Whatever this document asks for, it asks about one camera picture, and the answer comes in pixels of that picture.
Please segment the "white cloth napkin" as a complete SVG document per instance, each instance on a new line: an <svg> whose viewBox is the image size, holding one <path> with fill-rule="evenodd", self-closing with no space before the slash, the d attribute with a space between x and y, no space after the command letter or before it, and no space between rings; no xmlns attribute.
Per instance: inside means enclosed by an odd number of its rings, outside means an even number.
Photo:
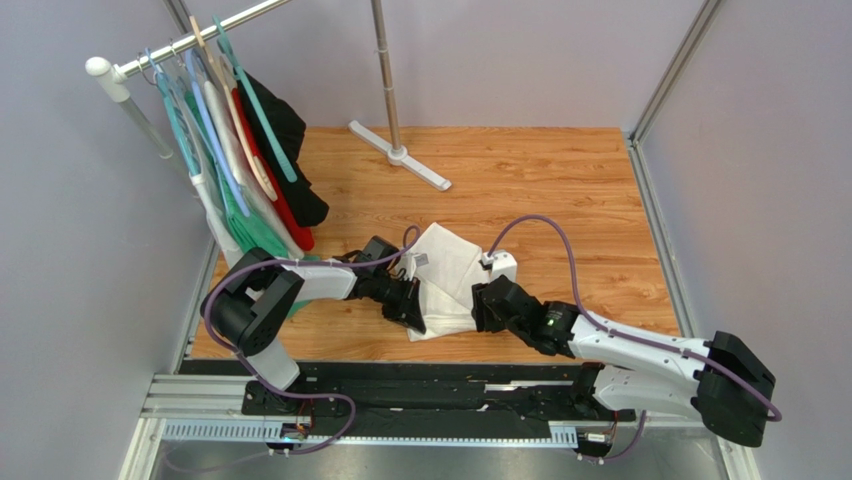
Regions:
<svg viewBox="0 0 852 480"><path fill-rule="evenodd" d="M418 279L423 333L407 331L411 342L475 332L473 291L501 275L514 281L518 263L509 252L489 254L438 223L431 224L402 256L398 269L407 280Z"/></svg>

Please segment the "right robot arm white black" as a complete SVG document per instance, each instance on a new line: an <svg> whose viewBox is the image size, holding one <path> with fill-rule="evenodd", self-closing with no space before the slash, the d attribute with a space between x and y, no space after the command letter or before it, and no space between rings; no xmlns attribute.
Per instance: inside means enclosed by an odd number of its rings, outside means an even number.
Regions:
<svg viewBox="0 0 852 480"><path fill-rule="evenodd" d="M591 364L573 393L611 410L643 410L699 420L745 447L762 445L776 378L738 336L667 336L620 324L577 305L541 302L506 276L471 289L478 331L509 331L548 356Z"/></svg>

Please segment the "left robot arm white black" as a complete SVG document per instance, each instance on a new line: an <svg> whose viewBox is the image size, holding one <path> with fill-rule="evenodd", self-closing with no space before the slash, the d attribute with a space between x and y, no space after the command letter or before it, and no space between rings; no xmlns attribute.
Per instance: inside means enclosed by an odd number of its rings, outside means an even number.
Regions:
<svg viewBox="0 0 852 480"><path fill-rule="evenodd" d="M405 252L379 236L360 250L325 261L283 259L255 247L208 293L200 314L214 340L246 362L264 386L281 393L300 375L278 339L298 303L369 299L381 305L385 319L426 331L420 281L392 271Z"/></svg>

